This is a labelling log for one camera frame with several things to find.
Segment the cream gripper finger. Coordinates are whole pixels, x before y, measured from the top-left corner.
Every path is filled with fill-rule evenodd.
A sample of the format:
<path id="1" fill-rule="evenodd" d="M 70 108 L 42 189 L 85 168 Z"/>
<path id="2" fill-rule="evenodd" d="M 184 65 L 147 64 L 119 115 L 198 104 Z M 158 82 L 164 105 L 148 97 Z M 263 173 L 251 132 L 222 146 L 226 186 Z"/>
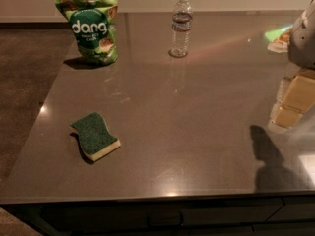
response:
<path id="1" fill-rule="evenodd" d="M 314 70 L 300 70 L 293 77 L 284 77 L 273 106 L 273 125 L 279 129 L 293 127 L 314 104 Z"/>

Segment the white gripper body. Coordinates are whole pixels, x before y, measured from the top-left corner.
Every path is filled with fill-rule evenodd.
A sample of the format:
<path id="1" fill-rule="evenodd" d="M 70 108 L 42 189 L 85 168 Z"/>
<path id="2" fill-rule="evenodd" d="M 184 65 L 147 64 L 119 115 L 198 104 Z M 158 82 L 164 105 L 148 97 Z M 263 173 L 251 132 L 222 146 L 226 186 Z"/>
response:
<path id="1" fill-rule="evenodd" d="M 299 67 L 315 69 L 315 0 L 311 0 L 293 24 L 288 58 Z"/>

